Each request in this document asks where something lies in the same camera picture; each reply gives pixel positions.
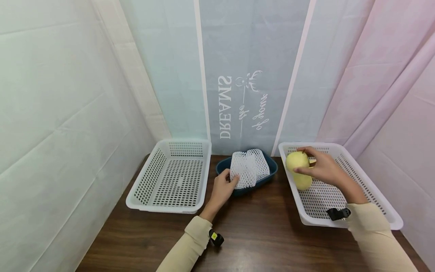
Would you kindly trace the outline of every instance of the dark blue tray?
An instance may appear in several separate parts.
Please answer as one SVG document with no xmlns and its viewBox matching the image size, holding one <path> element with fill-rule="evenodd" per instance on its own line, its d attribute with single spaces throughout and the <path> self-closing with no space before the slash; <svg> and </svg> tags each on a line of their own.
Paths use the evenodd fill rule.
<svg viewBox="0 0 435 272">
<path fill-rule="evenodd" d="M 233 196 L 241 196 L 241 195 L 244 195 L 252 190 L 257 189 L 258 187 L 262 186 L 264 183 L 266 183 L 270 179 L 272 179 L 273 175 L 276 174 L 276 172 L 278 171 L 278 164 L 271 157 L 269 157 L 266 153 L 263 152 L 263 155 L 264 155 L 264 158 L 266 159 L 267 164 L 269 165 L 269 170 L 270 170 L 271 174 L 268 175 L 267 177 L 262 178 L 261 180 L 257 181 L 257 183 L 255 184 L 254 187 L 234 190 Z M 216 165 L 217 174 L 222 173 L 222 171 L 227 169 L 227 168 L 228 169 L 231 168 L 231 159 L 232 159 L 232 156 L 217 163 L 217 165 Z"/>
</svg>

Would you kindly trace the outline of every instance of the hand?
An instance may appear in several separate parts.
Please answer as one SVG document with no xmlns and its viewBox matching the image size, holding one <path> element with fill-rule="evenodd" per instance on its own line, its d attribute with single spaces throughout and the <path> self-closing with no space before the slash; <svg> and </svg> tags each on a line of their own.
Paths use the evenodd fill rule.
<svg viewBox="0 0 435 272">
<path fill-rule="evenodd" d="M 313 168 L 295 168 L 296 173 L 312 176 L 337 187 L 350 179 L 329 154 L 317 151 L 311 146 L 298 148 L 297 151 L 302 151 L 309 157 L 315 157 L 316 163 Z"/>
<path fill-rule="evenodd" d="M 230 198 L 237 183 L 239 176 L 236 176 L 232 181 L 227 181 L 230 175 L 230 170 L 225 169 L 220 175 L 214 179 L 213 191 L 211 192 L 210 200 L 205 206 L 202 213 L 199 215 L 201 218 L 208 220 L 210 223 L 213 221 L 215 215 L 222 208 L 222 206 Z"/>
<path fill-rule="evenodd" d="M 329 154 L 317 151 L 311 146 L 298 148 L 297 151 L 302 151 L 309 157 L 315 157 L 316 163 L 313 168 L 295 168 L 296 173 L 309 175 L 324 183 L 334 185 L 340 189 L 348 203 L 364 204 L 368 202 L 358 183 L 349 177 Z"/>
</svg>

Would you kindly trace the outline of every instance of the perforated basket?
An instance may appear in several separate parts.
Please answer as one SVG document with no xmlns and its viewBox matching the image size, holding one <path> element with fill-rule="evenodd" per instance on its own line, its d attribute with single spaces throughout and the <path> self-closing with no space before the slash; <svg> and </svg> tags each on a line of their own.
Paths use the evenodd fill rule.
<svg viewBox="0 0 435 272">
<path fill-rule="evenodd" d="M 339 144 L 334 143 L 280 143 L 279 153 L 284 165 L 289 153 L 296 151 L 298 147 L 312 146 L 315 149 L 330 154 L 335 162 L 346 171 L 363 189 L 365 196 L 376 204 L 390 223 L 392 230 L 403 227 L 403 221 L 396 210 L 391 206 L 384 195 L 379 191 L 371 179 L 364 173 L 349 152 Z M 332 221 L 327 210 L 331 208 L 345 208 L 346 199 L 335 186 L 328 185 L 317 179 L 313 179 L 311 187 L 306 191 L 299 191 L 293 181 L 289 170 L 286 170 L 299 216 L 304 225 L 326 226 L 334 228 L 347 228 L 345 220 Z"/>
<path fill-rule="evenodd" d="M 148 212 L 194 214 L 204 203 L 211 143 L 162 140 L 131 188 L 126 204 Z"/>
</svg>

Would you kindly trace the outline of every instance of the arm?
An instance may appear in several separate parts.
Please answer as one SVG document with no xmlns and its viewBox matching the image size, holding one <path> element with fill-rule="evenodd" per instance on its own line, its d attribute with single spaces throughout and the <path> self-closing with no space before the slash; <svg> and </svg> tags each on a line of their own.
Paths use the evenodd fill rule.
<svg viewBox="0 0 435 272">
<path fill-rule="evenodd" d="M 227 181 L 230 174 L 225 169 L 214 179 L 213 191 L 210 201 L 199 216 L 195 216 L 184 229 L 184 234 L 166 255 L 157 272 L 188 272 L 195 265 L 208 244 L 208 232 L 212 227 L 211 222 L 231 196 L 239 181 L 235 177 L 231 182 Z"/>
<path fill-rule="evenodd" d="M 343 193 L 351 210 L 346 220 L 348 230 L 372 271 L 412 272 L 417 271 L 403 248 L 394 238 L 390 224 L 379 208 L 369 203 L 361 187 L 344 172 L 328 154 L 312 147 L 299 148 L 317 160 L 313 168 L 297 168 L 294 171 L 310 175 L 336 186 Z"/>
</svg>

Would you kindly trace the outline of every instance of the beige sleeve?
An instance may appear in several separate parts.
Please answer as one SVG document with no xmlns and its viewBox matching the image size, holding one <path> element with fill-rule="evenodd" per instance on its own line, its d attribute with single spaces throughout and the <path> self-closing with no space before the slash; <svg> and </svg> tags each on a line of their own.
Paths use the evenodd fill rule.
<svg viewBox="0 0 435 272">
<path fill-rule="evenodd" d="M 379 208 L 372 204 L 347 204 L 349 231 L 371 271 L 417 271 L 403 248 L 394 238 L 390 224 Z"/>
<path fill-rule="evenodd" d="M 208 244 L 212 224 L 199 216 L 193 217 L 184 234 L 166 255 L 157 272 L 189 272 Z"/>
</svg>

